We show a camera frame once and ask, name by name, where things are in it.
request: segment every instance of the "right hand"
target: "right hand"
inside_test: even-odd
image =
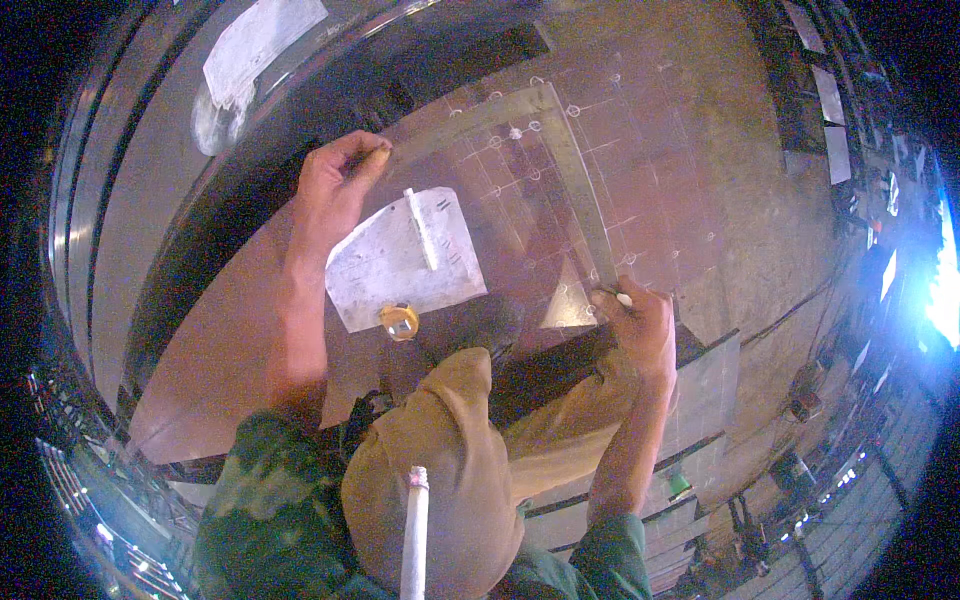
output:
[[[627,276],[617,283],[619,291],[633,301],[632,308],[601,290],[591,292],[590,301],[611,321],[620,348],[634,364],[640,381],[651,392],[669,393],[677,381],[673,299],[642,288]]]

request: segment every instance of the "forearm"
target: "forearm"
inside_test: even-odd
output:
[[[288,253],[276,303],[279,332],[269,365],[272,408],[310,431],[323,419],[326,395],[325,263],[325,256]]]
[[[593,477],[588,522],[640,514],[653,478],[676,374],[642,382],[630,413],[613,434]]]

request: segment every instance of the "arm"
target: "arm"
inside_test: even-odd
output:
[[[364,196],[383,172],[391,149],[378,135],[353,132],[311,152],[300,171],[268,377],[271,408],[307,431],[320,426],[326,396],[326,260],[356,227]],[[345,174],[348,160],[357,156],[365,158]]]
[[[621,348],[636,368],[638,389],[630,413],[593,477],[588,508],[591,527],[614,516],[639,516],[677,381],[672,299],[626,277],[620,278],[619,285],[633,300],[633,309],[624,308],[606,292],[595,291],[590,299],[611,320]]]

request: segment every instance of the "left hand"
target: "left hand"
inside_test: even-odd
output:
[[[333,247],[360,221],[364,196],[383,174],[392,149],[385,137],[357,131],[306,156],[294,198],[290,254],[325,265]],[[365,157],[345,179],[345,165],[357,156]]]

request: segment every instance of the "tape measure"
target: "tape measure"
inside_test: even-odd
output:
[[[407,304],[388,304],[380,309],[380,324],[395,342],[412,340],[420,329],[420,317]]]

